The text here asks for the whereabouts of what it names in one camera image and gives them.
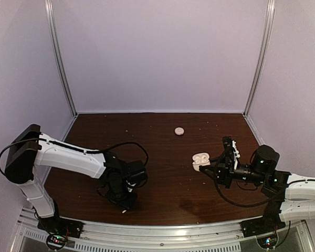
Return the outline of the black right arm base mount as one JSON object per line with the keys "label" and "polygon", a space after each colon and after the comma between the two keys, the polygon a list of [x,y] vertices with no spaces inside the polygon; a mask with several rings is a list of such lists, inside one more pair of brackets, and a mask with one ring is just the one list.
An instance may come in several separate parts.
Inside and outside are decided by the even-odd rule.
{"label": "black right arm base mount", "polygon": [[266,233],[273,233],[278,229],[285,228],[286,226],[284,222],[277,222],[264,217],[244,220],[240,225],[245,238],[259,236]]}

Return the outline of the pink earbud case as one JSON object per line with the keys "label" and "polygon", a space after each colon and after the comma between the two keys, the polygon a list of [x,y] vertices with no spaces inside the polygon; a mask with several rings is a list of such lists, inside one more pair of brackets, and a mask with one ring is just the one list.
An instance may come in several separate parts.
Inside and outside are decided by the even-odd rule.
{"label": "pink earbud case", "polygon": [[184,128],[182,128],[182,127],[177,127],[177,128],[174,129],[174,133],[175,133],[177,136],[182,136],[182,135],[184,135],[185,130],[184,130]]}

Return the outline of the white earbud case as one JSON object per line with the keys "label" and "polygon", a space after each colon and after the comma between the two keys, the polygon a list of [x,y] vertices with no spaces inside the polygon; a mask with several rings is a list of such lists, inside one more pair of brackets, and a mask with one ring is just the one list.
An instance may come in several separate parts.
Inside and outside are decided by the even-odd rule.
{"label": "white earbud case", "polygon": [[207,166],[210,165],[210,156],[208,153],[198,153],[198,154],[194,154],[192,156],[192,166],[193,169],[197,172],[200,171],[200,166]]}

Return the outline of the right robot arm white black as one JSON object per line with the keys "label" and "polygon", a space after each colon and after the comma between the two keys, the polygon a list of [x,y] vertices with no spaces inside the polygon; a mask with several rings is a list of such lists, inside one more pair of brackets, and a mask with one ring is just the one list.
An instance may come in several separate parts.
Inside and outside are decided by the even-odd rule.
{"label": "right robot arm white black", "polygon": [[[259,219],[262,231],[271,231],[278,223],[315,219],[315,178],[276,169],[280,155],[273,148],[261,145],[251,155],[248,164],[239,161],[235,142],[224,143],[218,157],[208,153],[193,155],[193,168],[211,178],[220,197],[231,205],[253,208],[265,205]],[[232,182],[244,182],[260,188],[266,200],[245,204],[228,199],[220,186],[230,188]]]}

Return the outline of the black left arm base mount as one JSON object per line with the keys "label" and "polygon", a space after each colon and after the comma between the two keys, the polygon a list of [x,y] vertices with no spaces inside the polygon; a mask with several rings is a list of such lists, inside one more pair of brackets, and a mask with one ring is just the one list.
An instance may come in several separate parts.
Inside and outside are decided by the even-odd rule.
{"label": "black left arm base mount", "polygon": [[62,217],[37,217],[37,227],[51,234],[57,234],[65,237],[80,238],[83,223],[77,220],[66,219]]}

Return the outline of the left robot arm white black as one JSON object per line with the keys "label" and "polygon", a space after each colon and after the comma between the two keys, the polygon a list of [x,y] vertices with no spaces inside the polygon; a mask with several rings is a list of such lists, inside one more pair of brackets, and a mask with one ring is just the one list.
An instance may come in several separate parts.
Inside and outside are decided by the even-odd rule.
{"label": "left robot arm white black", "polygon": [[65,229],[65,221],[58,216],[58,206],[37,178],[34,168],[51,166],[98,179],[102,187],[108,188],[107,200],[129,210],[137,198],[134,190],[148,180],[147,162],[123,161],[112,150],[113,147],[85,149],[61,142],[42,133],[39,125],[31,124],[1,150],[0,158],[4,152],[8,152],[8,156],[0,172],[20,188],[45,225],[53,233],[60,233]]}

